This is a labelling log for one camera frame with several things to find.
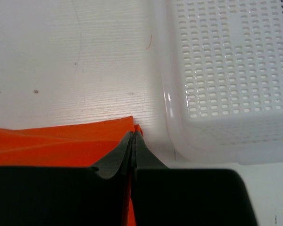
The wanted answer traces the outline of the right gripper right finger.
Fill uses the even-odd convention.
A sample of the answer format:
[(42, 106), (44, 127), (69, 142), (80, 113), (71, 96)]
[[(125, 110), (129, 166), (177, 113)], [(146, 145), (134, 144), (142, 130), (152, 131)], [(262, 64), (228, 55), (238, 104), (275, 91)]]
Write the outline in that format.
[(139, 226), (255, 226), (244, 181), (232, 169), (171, 169), (135, 132), (131, 199)]

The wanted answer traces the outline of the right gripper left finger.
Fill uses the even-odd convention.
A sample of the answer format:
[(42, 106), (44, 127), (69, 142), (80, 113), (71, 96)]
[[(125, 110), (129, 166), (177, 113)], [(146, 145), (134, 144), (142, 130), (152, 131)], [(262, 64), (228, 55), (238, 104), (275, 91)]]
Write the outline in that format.
[(0, 166), (0, 226), (125, 226), (133, 133), (87, 167)]

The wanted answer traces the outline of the orange t shirt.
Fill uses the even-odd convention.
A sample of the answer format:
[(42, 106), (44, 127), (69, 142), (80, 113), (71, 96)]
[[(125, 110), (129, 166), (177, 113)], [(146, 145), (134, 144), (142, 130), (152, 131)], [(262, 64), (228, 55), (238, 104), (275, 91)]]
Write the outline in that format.
[[(0, 166), (87, 167), (113, 150), (128, 132), (141, 131), (133, 117), (36, 129), (0, 128)], [(129, 200), (127, 225), (134, 224)]]

